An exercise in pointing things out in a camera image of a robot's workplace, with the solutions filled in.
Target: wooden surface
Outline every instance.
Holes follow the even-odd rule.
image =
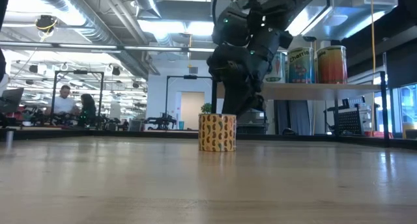
[[[0,150],[0,223],[415,223],[417,154],[355,145],[79,137]]]
[[[338,100],[381,91],[380,85],[264,83],[265,100]],[[224,98],[224,85],[217,86],[217,98]]]

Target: blue cup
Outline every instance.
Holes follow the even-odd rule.
[[[183,130],[184,129],[184,121],[183,120],[180,120],[180,130]]]

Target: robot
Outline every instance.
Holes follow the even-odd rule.
[[[226,8],[216,20],[217,0],[213,0],[212,39],[218,47],[207,59],[208,71],[223,82],[225,98],[222,113],[238,118],[249,109],[263,111],[264,100],[258,95],[265,74],[281,46],[287,49],[293,37],[285,31],[312,0],[249,0],[243,9]]]

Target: man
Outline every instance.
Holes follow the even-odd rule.
[[[79,109],[76,106],[75,100],[69,98],[71,88],[67,85],[63,85],[61,87],[61,90],[59,91],[59,96],[55,97],[55,103],[53,112],[55,114],[65,114],[65,113],[71,113],[74,115],[79,114]],[[52,101],[49,102],[49,106],[46,108],[45,114],[50,115],[51,114],[51,107],[52,107]]]

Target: green plant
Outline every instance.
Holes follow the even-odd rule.
[[[211,113],[211,104],[205,103],[203,106],[201,106],[201,112],[204,114]]]

